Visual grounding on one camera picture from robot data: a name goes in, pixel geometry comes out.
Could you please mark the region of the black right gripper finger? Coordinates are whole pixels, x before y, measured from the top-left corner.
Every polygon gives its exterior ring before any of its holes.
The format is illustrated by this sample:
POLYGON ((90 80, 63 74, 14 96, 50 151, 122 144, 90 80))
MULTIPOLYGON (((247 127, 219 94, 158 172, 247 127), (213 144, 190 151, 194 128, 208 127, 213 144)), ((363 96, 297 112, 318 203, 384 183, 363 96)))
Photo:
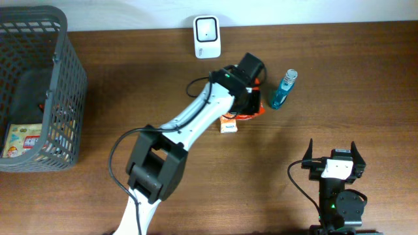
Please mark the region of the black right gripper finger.
POLYGON ((352 141, 352 143, 351 143, 350 151, 351 151, 353 162, 354 162, 355 165, 365 165, 365 161, 361 157, 354 141, 352 141))
POLYGON ((312 160, 312 153, 313 153, 313 139, 311 138, 309 145, 308 145, 308 149, 306 150, 302 160, 303 161, 312 160))

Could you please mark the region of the red candy bag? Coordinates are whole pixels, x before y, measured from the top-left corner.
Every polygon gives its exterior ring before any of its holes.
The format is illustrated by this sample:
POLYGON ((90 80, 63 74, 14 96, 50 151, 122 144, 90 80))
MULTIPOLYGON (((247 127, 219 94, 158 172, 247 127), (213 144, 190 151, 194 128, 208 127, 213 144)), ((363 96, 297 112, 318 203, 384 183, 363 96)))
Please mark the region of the red candy bag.
POLYGON ((261 100, 261 91, 259 87, 248 87, 248 96, 246 102, 233 103, 228 113, 222 115, 225 119, 250 120, 265 113, 265 108, 261 100))

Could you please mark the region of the beige snack bag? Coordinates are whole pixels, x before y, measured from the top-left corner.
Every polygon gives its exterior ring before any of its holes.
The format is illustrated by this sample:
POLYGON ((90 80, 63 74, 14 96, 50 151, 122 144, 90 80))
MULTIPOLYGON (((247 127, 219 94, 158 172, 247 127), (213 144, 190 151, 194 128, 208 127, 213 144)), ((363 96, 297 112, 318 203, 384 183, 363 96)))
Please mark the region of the beige snack bag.
POLYGON ((40 138, 42 124, 10 124, 2 158, 15 158, 31 150, 40 138))

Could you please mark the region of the black and red snack packet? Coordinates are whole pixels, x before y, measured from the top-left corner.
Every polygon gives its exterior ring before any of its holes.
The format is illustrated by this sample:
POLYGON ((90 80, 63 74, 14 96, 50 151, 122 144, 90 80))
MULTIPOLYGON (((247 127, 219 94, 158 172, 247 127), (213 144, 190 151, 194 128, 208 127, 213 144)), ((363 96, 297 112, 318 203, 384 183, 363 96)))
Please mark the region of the black and red snack packet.
MULTIPOLYGON (((38 109, 42 112, 42 114, 40 115, 41 118, 43 118, 45 106, 46 106, 45 104, 37 105, 38 109)), ((59 104, 57 104, 56 107, 54 108, 54 111, 55 111, 57 118, 62 118, 64 121, 70 121, 71 115, 73 114, 74 109, 72 108, 71 105, 64 107, 64 106, 60 106, 59 104)))

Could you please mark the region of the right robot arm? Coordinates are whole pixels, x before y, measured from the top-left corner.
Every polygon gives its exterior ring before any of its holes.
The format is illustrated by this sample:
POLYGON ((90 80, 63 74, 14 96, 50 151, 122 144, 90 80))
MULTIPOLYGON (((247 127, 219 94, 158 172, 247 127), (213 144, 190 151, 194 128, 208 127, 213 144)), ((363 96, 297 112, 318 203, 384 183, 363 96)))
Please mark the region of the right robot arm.
POLYGON ((347 189, 362 177, 366 163, 354 142, 349 149, 333 149, 328 157, 313 158, 313 141, 308 145, 301 168, 309 170, 308 178, 319 182, 319 225, 312 225, 309 234, 367 235, 376 230, 361 230, 367 196, 347 189))

